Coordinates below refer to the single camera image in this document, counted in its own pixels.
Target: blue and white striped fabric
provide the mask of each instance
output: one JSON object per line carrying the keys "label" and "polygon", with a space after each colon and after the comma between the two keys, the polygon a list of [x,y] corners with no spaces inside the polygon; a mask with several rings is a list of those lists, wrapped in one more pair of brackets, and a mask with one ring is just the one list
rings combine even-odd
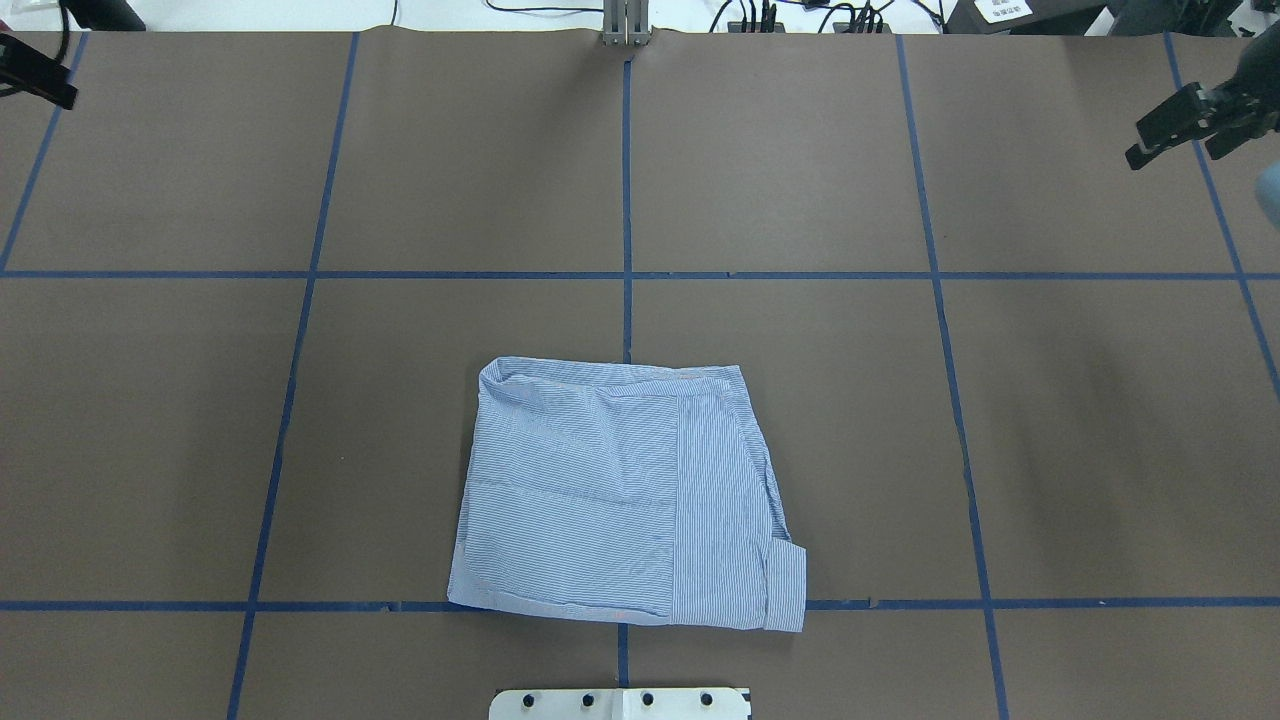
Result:
{"label": "blue and white striped fabric", "polygon": [[499,357],[480,373],[452,602],[800,632],[790,539],[736,366]]}

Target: white paper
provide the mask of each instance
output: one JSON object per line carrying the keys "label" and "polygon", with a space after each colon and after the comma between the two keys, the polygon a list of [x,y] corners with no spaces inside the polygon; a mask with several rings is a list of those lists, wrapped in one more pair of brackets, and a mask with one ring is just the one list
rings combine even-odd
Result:
{"label": "white paper", "polygon": [[988,23],[1002,23],[1032,14],[1027,0],[973,0],[973,4]]}

